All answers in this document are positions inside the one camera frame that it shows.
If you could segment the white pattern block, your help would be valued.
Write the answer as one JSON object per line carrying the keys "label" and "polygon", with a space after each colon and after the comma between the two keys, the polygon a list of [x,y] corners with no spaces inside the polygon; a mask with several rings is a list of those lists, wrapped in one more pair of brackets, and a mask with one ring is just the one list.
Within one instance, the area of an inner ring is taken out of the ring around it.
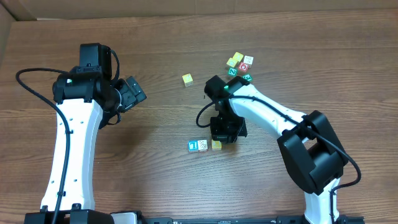
{"label": "white pattern block", "polygon": [[198,140],[197,143],[198,143],[198,150],[200,152],[205,152],[208,150],[208,141],[206,139]]}

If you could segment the blue letter block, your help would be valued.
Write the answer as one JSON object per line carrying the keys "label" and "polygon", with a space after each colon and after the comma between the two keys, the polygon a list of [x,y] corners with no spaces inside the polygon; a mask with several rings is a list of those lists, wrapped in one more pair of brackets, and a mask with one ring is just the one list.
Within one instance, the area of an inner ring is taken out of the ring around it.
{"label": "blue letter block", "polygon": [[198,141],[189,141],[188,142],[188,151],[189,152],[198,152]]}

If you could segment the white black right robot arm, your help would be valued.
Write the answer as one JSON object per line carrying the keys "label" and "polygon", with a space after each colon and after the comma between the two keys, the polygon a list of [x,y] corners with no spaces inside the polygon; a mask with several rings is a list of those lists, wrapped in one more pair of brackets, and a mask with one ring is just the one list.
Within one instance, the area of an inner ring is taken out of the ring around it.
{"label": "white black right robot arm", "polygon": [[335,189],[348,163],[326,116],[291,110],[263,95],[243,77],[228,83],[219,76],[206,82],[204,92],[218,116],[210,119],[211,138],[223,144],[247,136],[250,120],[273,135],[290,178],[304,192],[306,223],[342,223]]}

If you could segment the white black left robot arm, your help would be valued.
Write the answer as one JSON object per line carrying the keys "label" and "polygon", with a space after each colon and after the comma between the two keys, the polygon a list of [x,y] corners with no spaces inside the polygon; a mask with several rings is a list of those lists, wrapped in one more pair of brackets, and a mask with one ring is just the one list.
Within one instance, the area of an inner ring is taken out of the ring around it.
{"label": "white black left robot arm", "polygon": [[57,135],[47,190],[37,213],[25,223],[144,223],[140,212],[95,209],[93,165],[98,131],[147,97],[133,77],[122,79],[111,62],[116,52],[99,43],[81,44],[80,62],[57,70],[53,100],[39,96],[57,113]]}

